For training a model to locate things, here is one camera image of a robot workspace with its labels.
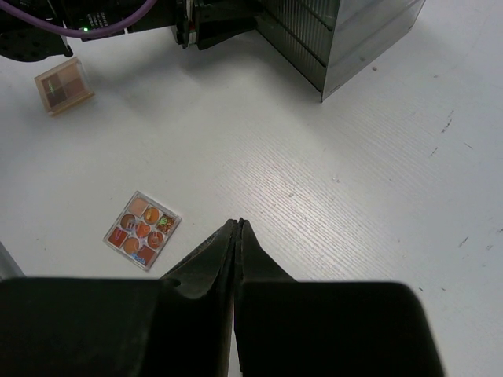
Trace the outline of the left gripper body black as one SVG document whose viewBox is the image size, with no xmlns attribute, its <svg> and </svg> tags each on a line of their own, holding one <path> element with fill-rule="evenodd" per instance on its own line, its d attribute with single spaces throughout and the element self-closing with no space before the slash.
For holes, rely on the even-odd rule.
<svg viewBox="0 0 503 377">
<path fill-rule="evenodd" d="M 157 1 L 129 33 L 168 27 L 182 48 L 209 49 L 236 35 L 256 29 L 263 14 L 260 1 Z"/>
</svg>

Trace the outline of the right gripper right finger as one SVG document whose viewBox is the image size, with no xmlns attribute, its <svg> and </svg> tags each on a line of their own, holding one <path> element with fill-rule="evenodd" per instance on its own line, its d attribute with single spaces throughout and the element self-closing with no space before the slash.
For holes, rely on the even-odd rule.
<svg viewBox="0 0 503 377">
<path fill-rule="evenodd" d="M 423 306 L 405 284 L 300 282 L 240 220 L 234 331 L 245 376 L 442 376 Z"/>
</svg>

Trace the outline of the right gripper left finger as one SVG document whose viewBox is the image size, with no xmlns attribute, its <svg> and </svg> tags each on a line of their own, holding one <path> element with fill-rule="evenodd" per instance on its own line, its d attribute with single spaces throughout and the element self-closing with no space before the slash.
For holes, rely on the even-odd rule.
<svg viewBox="0 0 503 377">
<path fill-rule="evenodd" d="M 2 375 L 226 375 L 236 235 L 227 221 L 155 280 L 3 281 Z"/>
</svg>

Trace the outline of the nine-pan pink eyeshadow palette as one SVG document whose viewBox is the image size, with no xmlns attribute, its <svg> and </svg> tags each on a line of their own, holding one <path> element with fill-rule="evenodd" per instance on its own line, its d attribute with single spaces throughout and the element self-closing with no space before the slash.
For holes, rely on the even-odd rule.
<svg viewBox="0 0 503 377">
<path fill-rule="evenodd" d="M 136 191 L 103 241 L 137 267 L 149 271 L 181 222 L 179 215 Z"/>
</svg>

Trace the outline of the clear acrylic drawer organizer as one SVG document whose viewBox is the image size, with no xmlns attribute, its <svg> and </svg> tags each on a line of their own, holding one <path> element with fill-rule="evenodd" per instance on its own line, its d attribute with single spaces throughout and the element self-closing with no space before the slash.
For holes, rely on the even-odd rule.
<svg viewBox="0 0 503 377">
<path fill-rule="evenodd" d="M 258 32 L 325 100 L 415 24 L 424 0 L 268 0 Z"/>
</svg>

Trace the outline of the four-pan brown eyeshadow palette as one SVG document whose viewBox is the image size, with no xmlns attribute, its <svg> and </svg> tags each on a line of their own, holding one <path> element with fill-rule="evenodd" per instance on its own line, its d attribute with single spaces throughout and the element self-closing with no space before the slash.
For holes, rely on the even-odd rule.
<svg viewBox="0 0 503 377">
<path fill-rule="evenodd" d="M 82 62 L 73 57 L 34 78 L 45 111 L 58 115 L 94 95 Z"/>
</svg>

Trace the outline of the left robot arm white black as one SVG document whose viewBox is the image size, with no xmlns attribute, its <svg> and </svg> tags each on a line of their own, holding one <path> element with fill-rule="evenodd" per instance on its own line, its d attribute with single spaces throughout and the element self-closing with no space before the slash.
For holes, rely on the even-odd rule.
<svg viewBox="0 0 503 377">
<path fill-rule="evenodd" d="M 100 38 L 168 27 L 184 49 L 208 49 L 255 29 L 258 1 L 3 1 L 1 55 L 19 62 L 72 57 L 69 38 Z"/>
</svg>

